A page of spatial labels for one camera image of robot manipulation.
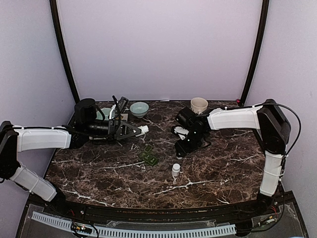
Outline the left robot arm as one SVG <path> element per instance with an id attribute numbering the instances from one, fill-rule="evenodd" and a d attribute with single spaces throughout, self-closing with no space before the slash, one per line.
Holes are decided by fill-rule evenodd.
<path id="1" fill-rule="evenodd" d="M 74 124 L 57 127 L 22 127 L 14 126 L 9 121 L 0 125 L 0 180 L 10 180 L 39 196 L 59 216 L 66 216 L 70 206 L 64 201 L 64 194 L 49 181 L 38 176 L 18 162 L 17 154 L 38 149 L 76 149 L 91 139 L 123 140 L 140 136 L 149 131 L 147 126 L 135 127 L 122 120 L 121 113 L 128 103 L 122 97 L 115 101 L 114 116 L 101 119 L 97 114 L 102 110 L 96 101 L 86 98 L 74 107 Z"/>

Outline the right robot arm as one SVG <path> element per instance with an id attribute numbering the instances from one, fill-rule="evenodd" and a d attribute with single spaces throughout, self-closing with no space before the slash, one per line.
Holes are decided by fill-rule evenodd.
<path id="1" fill-rule="evenodd" d="M 272 197 L 284 175 L 286 159 L 294 145 L 289 145 L 291 124 L 283 113 L 285 105 L 273 99 L 253 106 L 239 108 L 207 109 L 201 114 L 194 113 L 189 107 L 181 109 L 176 121 L 185 132 L 175 143 L 177 157 L 198 150 L 204 136 L 212 130 L 247 128 L 260 131 L 261 145 L 264 150 L 265 164 L 259 193 L 263 195 L 253 203 L 253 211 L 263 215 L 272 207 Z"/>

